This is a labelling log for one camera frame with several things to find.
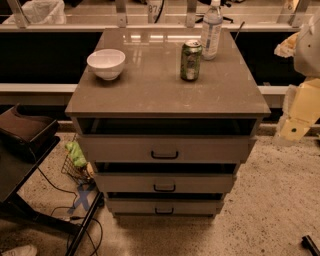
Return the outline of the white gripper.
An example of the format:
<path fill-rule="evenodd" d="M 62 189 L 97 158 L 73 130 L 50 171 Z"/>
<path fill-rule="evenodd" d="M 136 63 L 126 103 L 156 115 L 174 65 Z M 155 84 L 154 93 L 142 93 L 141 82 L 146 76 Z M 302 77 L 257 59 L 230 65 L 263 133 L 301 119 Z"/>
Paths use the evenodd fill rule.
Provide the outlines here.
<path fill-rule="evenodd" d="M 278 44 L 274 54 L 293 57 L 299 33 L 294 33 Z M 278 134 L 287 141 L 299 141 L 320 118 L 320 79 L 308 78 L 299 86 L 289 86 L 283 103 L 283 116 Z"/>

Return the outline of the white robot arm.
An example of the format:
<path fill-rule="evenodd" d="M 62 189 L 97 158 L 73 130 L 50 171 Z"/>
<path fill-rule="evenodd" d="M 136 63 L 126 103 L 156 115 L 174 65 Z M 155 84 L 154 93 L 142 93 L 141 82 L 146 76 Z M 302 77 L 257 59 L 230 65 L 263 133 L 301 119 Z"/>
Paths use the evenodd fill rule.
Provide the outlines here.
<path fill-rule="evenodd" d="M 320 118 L 320 10 L 299 32 L 278 44 L 274 54 L 292 57 L 294 69 L 305 77 L 299 86 L 288 87 L 276 128 L 279 143 L 296 142 Z"/>

